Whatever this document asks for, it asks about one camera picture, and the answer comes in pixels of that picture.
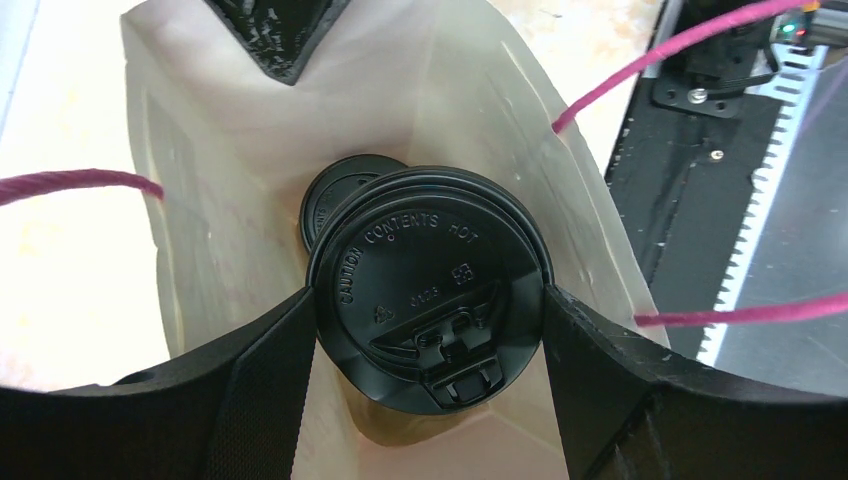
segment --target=pink string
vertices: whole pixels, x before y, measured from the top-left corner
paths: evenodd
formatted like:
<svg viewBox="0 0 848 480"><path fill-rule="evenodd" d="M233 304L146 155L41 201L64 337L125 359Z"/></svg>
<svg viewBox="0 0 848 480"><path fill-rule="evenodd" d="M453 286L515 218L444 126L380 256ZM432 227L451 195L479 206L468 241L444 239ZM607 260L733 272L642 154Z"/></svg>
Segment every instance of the pink string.
<svg viewBox="0 0 848 480"><path fill-rule="evenodd" d="M98 169L65 170L0 179L0 206L62 190L113 186L136 188L159 200L165 197L161 185L133 173Z"/></svg>
<svg viewBox="0 0 848 480"><path fill-rule="evenodd" d="M712 323L787 323L813 320L848 311L848 293L817 298L805 302L768 307L752 307L732 312L661 313L636 315L636 325L653 327L702 327Z"/></svg>
<svg viewBox="0 0 848 480"><path fill-rule="evenodd" d="M581 110L594 103L605 93L617 87L632 75L641 72L656 62L666 59L676 53L680 53L682 50L689 48L696 43L702 42L713 35L725 32L731 28L780 15L781 13L793 8L798 8L807 3L810 3L810 0L767 0L764 2L752 3L732 12L725 13L724 15L719 15L718 17L692 27L689 30L680 32L645 55L637 58L626 67L615 72L594 90L580 97L576 102L571 104L570 107L562 112L562 115L556 119L551 127L554 129L554 133L560 133L574 120L574 117L576 117Z"/></svg>

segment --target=white tabletop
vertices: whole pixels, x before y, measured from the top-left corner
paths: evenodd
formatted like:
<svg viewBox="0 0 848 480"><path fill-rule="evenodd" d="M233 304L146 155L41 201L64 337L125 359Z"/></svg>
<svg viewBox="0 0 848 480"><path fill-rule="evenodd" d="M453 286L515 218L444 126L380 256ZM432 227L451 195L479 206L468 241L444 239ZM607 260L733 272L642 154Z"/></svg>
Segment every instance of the white tabletop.
<svg viewBox="0 0 848 480"><path fill-rule="evenodd" d="M568 103L644 52L662 4L491 1ZM118 17L137 3L41 0L20 68L0 62L0 80L12 78L12 69L17 77L0 137L0 176L133 169ZM18 11L25 17L27 8ZM0 30L6 30L2 19ZM25 36L15 39L23 50ZM5 46L0 54L13 55L12 41ZM622 85L578 117L601 169L632 86ZM0 209L0 226L0 384L51 390L109 383L168 358L162 327L150 321L159 318L155 249L137 194L107 189L42 197Z"/></svg>

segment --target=round black lid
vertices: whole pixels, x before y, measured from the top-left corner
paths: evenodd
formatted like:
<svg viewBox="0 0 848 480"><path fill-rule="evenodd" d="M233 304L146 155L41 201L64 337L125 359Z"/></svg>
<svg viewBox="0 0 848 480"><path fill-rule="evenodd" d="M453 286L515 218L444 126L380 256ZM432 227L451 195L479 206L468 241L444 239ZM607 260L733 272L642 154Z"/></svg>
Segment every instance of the round black lid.
<svg viewBox="0 0 848 480"><path fill-rule="evenodd" d="M300 234L306 250L327 223L333 211L357 188L386 173L406 168L382 155L355 155L339 160L322 171L306 191L300 206Z"/></svg>
<svg viewBox="0 0 848 480"><path fill-rule="evenodd" d="M512 383L542 335L547 250L517 200L469 172L415 167L362 186L318 238L318 336L363 394L447 414Z"/></svg>

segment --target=bag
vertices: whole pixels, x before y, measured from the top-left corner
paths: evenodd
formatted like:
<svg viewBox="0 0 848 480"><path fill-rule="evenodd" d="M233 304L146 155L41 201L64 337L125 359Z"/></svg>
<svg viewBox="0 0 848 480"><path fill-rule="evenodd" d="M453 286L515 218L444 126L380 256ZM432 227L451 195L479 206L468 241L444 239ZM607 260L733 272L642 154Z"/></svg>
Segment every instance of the bag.
<svg viewBox="0 0 848 480"><path fill-rule="evenodd" d="M565 105L486 1L351 2L293 86L200 0L150 0L123 31L133 158L167 192L148 210L172 356L303 286L304 193L361 153L494 181L534 216L558 285L634 330L633 313L653 310L584 140L551 132ZM511 479L526 465L566 476L541 351L491 402L422 417L367 400L316 348L293 478Z"/></svg>

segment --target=gray surface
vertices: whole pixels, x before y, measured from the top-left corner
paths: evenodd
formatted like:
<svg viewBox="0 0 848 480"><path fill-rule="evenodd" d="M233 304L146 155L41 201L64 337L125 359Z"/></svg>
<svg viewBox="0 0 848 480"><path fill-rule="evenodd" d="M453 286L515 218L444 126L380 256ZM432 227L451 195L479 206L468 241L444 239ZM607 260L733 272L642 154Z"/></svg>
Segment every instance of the gray surface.
<svg viewBox="0 0 848 480"><path fill-rule="evenodd" d="M0 136L38 3L39 0L0 0Z"/></svg>
<svg viewBox="0 0 848 480"><path fill-rule="evenodd" d="M848 61L823 72L737 308L848 290ZM716 367L848 396L848 315L728 328Z"/></svg>

